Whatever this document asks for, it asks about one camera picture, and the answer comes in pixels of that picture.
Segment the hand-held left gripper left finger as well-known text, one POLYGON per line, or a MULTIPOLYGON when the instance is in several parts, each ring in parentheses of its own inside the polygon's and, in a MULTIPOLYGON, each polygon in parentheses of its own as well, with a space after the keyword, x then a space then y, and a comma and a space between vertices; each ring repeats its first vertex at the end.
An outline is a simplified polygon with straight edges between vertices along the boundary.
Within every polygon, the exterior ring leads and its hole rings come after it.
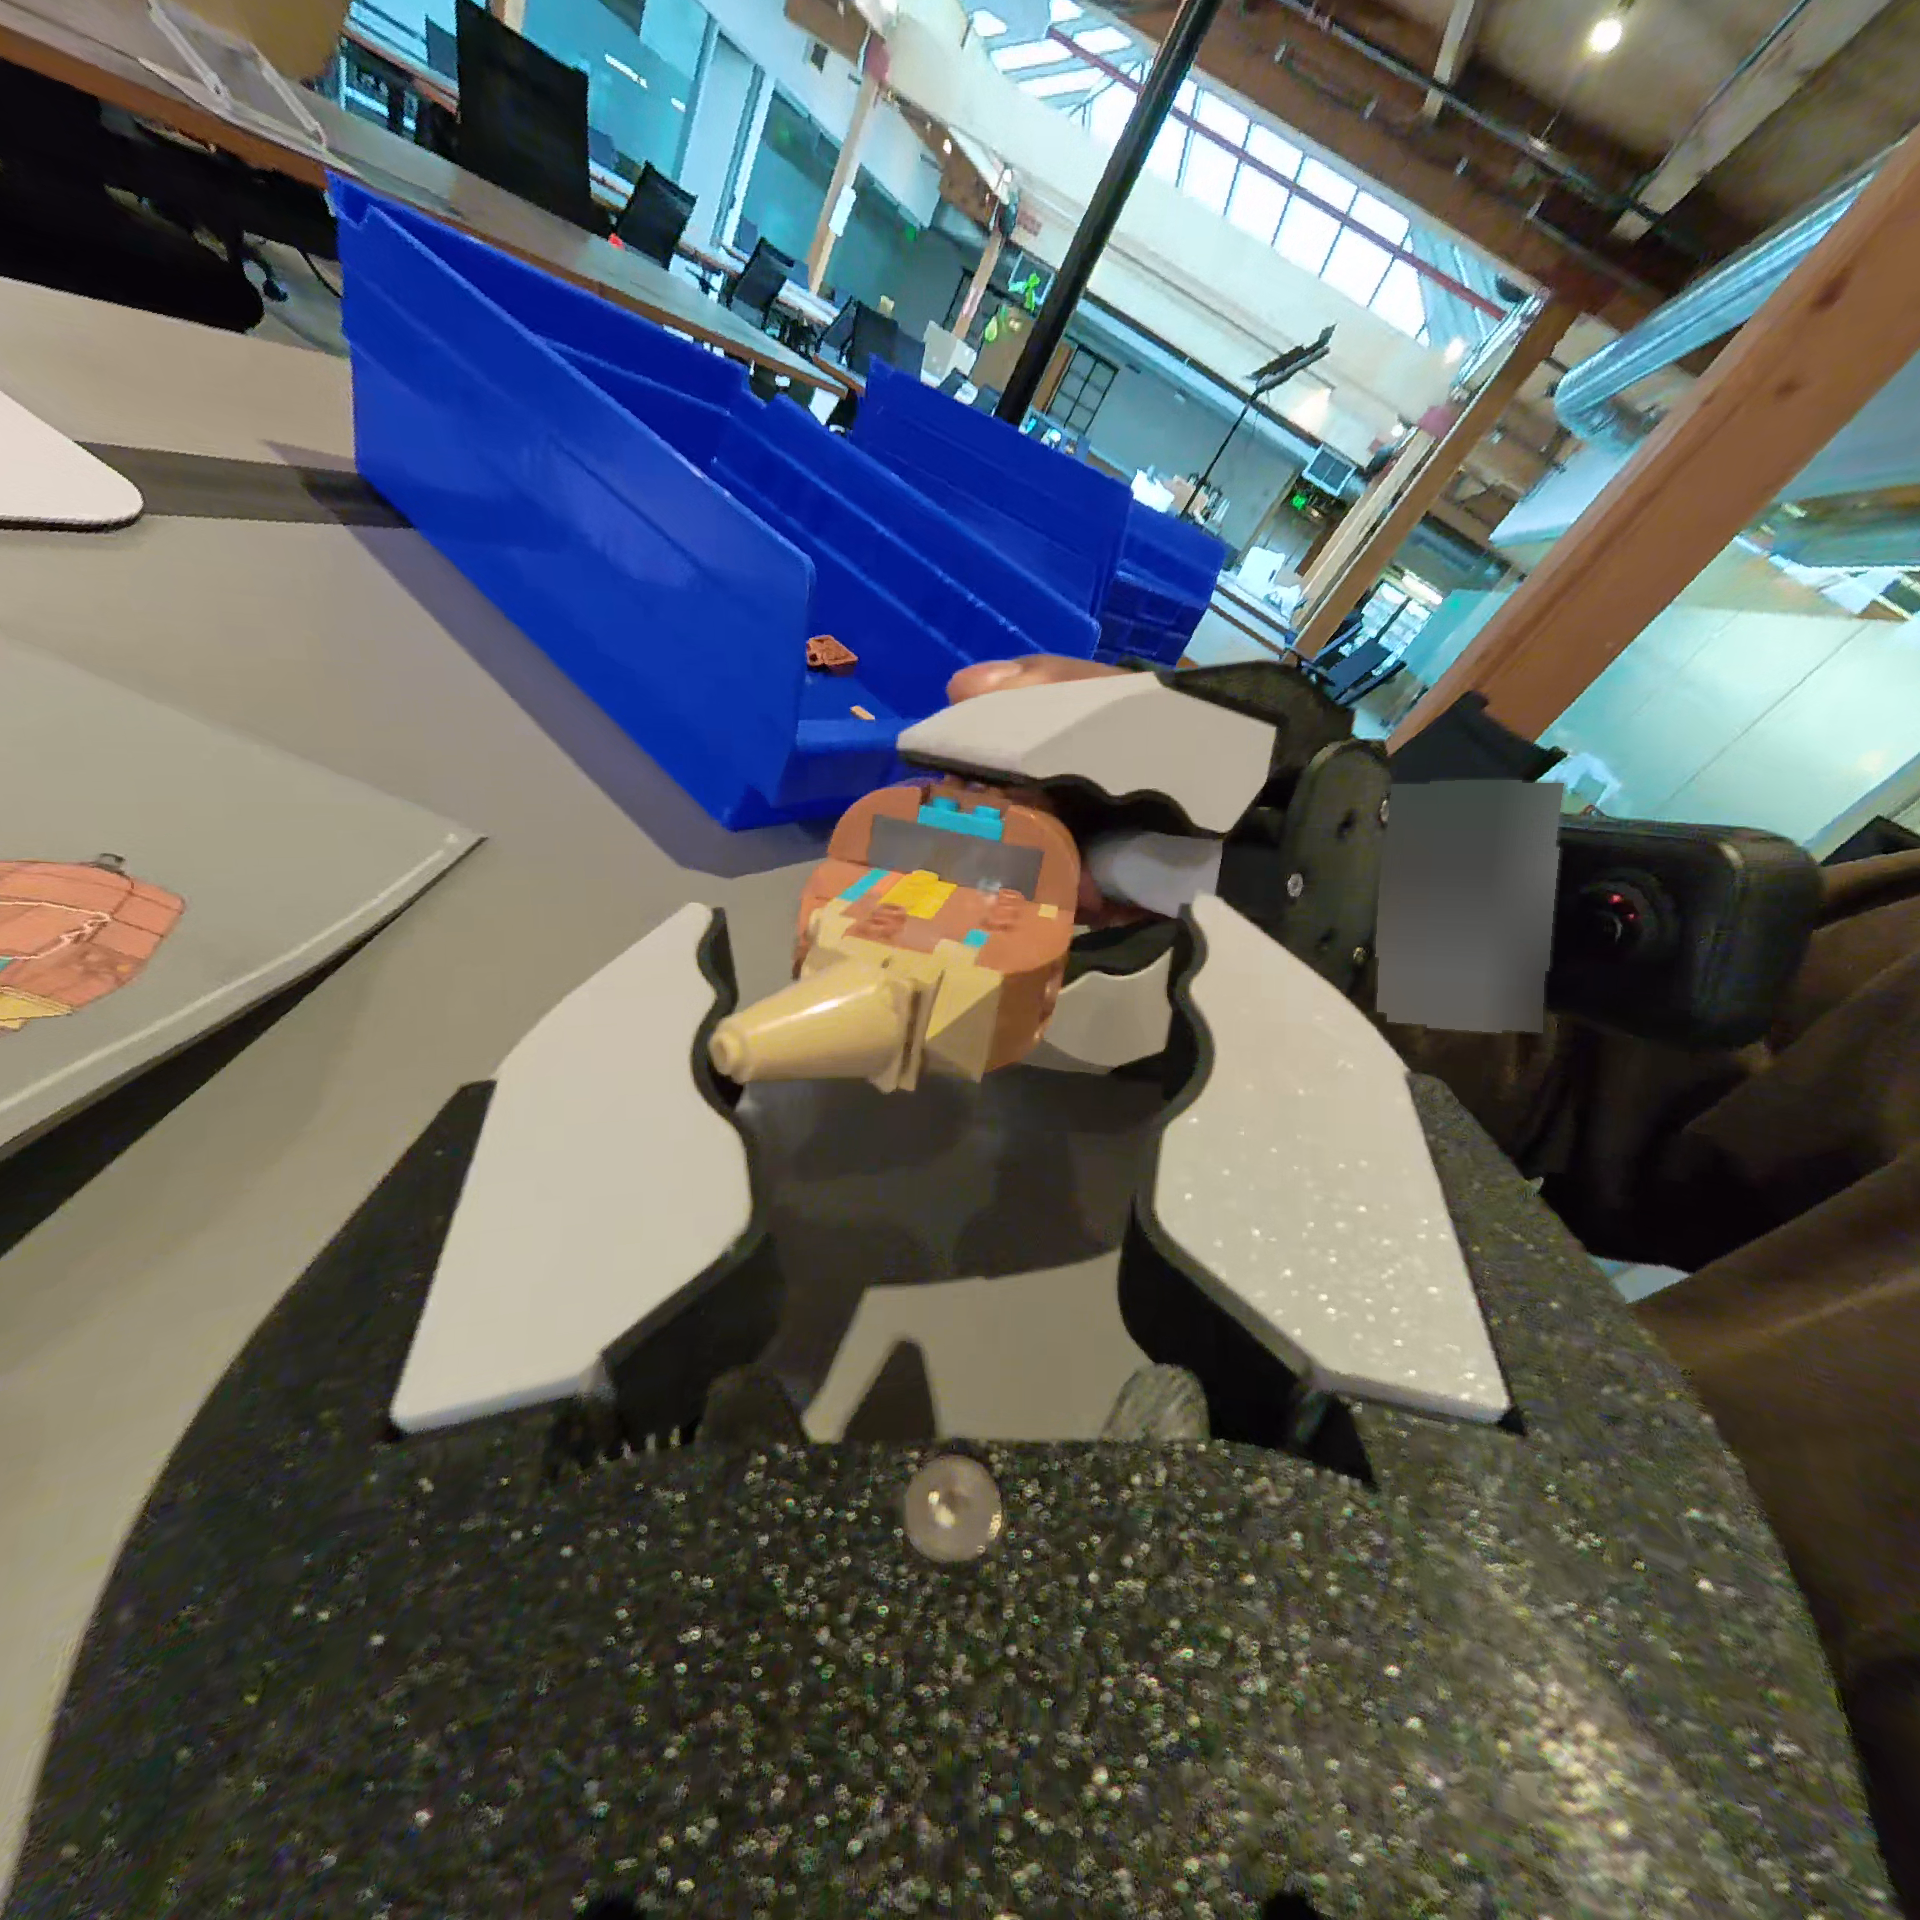
POLYGON ((400 1433, 574 1399, 746 1249, 751 1152, 706 1061, 734 1005, 728 914, 688 903, 510 1049, 391 1396, 400 1433))

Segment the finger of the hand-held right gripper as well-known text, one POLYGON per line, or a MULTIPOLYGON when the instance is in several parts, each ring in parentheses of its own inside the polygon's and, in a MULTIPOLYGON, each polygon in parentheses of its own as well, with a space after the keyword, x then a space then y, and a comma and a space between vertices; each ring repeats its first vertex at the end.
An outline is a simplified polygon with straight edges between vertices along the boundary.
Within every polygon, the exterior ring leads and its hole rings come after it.
POLYGON ((1083 922, 1172 922, 1214 895, 1279 745, 1274 722, 1139 667, 946 705, 897 740, 910 767, 1052 805, 1080 848, 1083 922))
POLYGON ((1172 1041, 1172 979, 1187 946, 1179 919, 1080 929, 1036 1045, 1036 1068, 1159 1073, 1172 1041))

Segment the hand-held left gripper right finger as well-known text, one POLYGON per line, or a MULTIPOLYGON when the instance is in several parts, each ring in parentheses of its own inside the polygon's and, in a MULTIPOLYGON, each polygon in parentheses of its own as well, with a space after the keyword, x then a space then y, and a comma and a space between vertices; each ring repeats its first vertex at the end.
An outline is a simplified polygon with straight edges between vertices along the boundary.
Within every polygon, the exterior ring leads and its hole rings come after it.
POLYGON ((1311 1393, 1498 1427, 1512 1394, 1402 1056, 1226 899, 1185 931, 1195 1058, 1148 1236, 1311 1393))

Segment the brown brick vehicle model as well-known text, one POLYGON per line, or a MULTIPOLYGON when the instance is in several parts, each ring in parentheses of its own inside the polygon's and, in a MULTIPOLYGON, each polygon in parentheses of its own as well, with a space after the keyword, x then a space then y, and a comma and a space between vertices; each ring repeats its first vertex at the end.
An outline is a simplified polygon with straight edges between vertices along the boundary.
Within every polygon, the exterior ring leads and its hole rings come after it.
POLYGON ((713 1029, 712 1068, 907 1093, 1017 1066, 1066 986, 1080 857, 1015 788, 924 776, 852 802, 802 889, 791 983, 713 1029))

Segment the blue plastic bin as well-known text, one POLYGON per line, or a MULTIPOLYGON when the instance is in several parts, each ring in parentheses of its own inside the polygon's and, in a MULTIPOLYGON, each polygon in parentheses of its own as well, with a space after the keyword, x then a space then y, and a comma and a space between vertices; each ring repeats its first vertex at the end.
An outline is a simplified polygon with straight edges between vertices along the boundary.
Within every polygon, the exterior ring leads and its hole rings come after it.
POLYGON ((1011 565, 742 365, 359 184, 328 199, 359 473, 722 828, 836 813, 958 671, 1048 655, 1011 565), (815 634, 855 673, 810 674, 815 634))

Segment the person's right forearm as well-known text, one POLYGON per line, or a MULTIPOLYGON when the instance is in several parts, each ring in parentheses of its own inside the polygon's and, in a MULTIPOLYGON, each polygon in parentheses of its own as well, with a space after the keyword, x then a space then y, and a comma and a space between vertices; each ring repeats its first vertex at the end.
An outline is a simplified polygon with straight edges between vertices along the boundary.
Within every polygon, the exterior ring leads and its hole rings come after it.
POLYGON ((1684 1049, 1554 1017, 1472 1108, 1601 1258, 1697 1274, 1916 1148, 1918 853, 1826 868, 1764 1041, 1684 1049))

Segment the grey desk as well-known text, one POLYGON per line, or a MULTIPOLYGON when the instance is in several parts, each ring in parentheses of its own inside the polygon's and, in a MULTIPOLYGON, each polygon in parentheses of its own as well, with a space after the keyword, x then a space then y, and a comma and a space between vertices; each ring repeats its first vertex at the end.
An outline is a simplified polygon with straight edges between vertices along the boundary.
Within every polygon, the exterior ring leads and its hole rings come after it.
MULTIPOLYGON (((280 1296, 460 1087, 687 903, 786 971, 816 835, 718 829, 411 529, 147 516, 4 535, 4 636, 486 844, 304 994, 4 1161, 4 1884, 113 1561, 280 1296)), ((1151 1087, 746 1101, 795 1295, 770 1364, 836 1435, 899 1341, 936 1427, 1081 1437, 1140 1364, 1113 1298, 1151 1087)))

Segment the person's right hand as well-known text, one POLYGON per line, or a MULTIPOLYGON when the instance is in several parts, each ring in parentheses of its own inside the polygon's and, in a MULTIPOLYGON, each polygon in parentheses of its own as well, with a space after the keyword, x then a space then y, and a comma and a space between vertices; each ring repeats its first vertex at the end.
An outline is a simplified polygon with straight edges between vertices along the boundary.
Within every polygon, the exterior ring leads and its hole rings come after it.
POLYGON ((1103 664, 1080 657, 1020 657, 990 664, 972 664, 948 679, 946 701, 964 705, 1000 691, 1103 681, 1123 673, 1126 667, 1116 664, 1103 664))

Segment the black tripod stand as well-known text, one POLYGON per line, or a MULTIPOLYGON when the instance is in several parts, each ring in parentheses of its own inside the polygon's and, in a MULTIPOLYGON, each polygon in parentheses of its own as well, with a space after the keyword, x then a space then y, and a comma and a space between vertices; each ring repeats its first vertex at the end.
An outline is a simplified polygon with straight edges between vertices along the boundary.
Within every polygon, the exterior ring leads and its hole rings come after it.
POLYGON ((1207 469, 1203 472, 1200 481, 1195 482, 1193 498, 1199 498, 1203 491, 1212 490, 1214 472, 1217 472, 1222 457, 1230 448, 1230 443, 1238 436, 1242 424, 1248 419, 1248 413, 1256 412, 1259 400, 1270 393, 1275 393, 1286 385, 1289 385, 1299 373, 1305 373, 1305 371, 1314 368, 1320 362, 1323 362, 1330 345, 1332 345, 1336 331, 1337 331, 1336 322, 1326 324, 1308 344, 1299 344, 1295 347, 1288 347, 1288 349, 1274 354, 1270 362, 1264 362, 1256 373, 1250 373, 1247 378, 1247 396, 1240 405, 1240 413, 1233 421, 1224 442, 1219 443, 1219 448, 1217 448, 1214 457, 1209 460, 1207 469))

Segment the wooden pillar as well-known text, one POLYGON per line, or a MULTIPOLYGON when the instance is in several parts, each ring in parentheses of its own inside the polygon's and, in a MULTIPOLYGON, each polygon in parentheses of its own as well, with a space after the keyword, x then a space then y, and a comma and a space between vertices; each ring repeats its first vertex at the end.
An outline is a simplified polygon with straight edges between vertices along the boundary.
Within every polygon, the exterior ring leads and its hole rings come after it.
POLYGON ((1387 753, 1481 701, 1537 740, 1918 349, 1918 136, 1415 705, 1387 753))

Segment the open instruction booklet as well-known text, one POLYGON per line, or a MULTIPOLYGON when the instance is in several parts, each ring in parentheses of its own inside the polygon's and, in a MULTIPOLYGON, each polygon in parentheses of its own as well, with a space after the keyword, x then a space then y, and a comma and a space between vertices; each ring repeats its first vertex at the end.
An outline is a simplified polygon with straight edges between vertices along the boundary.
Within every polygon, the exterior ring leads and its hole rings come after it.
POLYGON ((4 641, 4 1157, 319 975, 481 844, 4 641))

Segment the black pole stand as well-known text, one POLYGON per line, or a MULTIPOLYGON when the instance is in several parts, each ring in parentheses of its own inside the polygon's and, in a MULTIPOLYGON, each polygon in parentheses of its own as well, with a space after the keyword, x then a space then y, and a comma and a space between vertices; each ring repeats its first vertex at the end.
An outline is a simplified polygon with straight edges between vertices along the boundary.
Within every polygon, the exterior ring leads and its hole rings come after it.
POLYGON ((1073 234, 1073 243, 1055 275, 1048 301, 1026 333, 1015 371, 1000 393, 996 419, 1023 428, 1041 396, 1041 385, 1060 347, 1075 308, 1080 307, 1098 261, 1104 257, 1113 228, 1140 178, 1179 87, 1188 80, 1222 2, 1185 2, 1168 34, 1148 66, 1137 103, 1111 149, 1095 194, 1073 234))

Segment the person's brown jacket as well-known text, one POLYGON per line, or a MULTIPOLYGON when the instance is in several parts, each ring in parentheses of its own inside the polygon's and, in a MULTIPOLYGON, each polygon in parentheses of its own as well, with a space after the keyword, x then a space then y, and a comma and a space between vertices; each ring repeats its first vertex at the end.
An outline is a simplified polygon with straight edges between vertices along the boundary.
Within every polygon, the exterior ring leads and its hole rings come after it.
POLYGON ((1918 1903, 1918 1199, 1883 1169, 1640 1303, 1808 1599, 1889 1876, 1918 1903))

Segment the long wooden table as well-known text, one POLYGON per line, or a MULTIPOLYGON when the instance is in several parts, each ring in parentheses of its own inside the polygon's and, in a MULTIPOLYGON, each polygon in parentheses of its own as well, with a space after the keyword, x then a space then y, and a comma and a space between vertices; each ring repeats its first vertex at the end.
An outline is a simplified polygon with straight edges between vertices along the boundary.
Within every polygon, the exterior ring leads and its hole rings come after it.
POLYGON ((791 353, 649 257, 574 228, 334 103, 308 103, 328 137, 323 151, 290 145, 278 128, 260 131, 234 121, 159 71, 160 64, 176 63, 147 4, 2 4, 2 53, 44 79, 83 90, 260 172, 315 189, 324 189, 329 177, 355 180, 552 276, 706 344, 739 364, 763 368, 788 387, 826 393, 863 388, 857 375, 791 353))

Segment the clear acrylic stand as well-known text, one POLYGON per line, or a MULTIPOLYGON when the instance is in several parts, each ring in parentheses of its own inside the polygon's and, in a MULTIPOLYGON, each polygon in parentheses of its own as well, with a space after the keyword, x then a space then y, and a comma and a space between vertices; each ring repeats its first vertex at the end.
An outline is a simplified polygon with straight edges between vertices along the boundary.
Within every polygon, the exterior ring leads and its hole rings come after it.
POLYGON ((156 80, 234 128, 315 157, 329 154, 324 127, 308 109, 307 93, 252 40, 172 2, 148 2, 148 21, 164 53, 139 56, 138 64, 156 80))

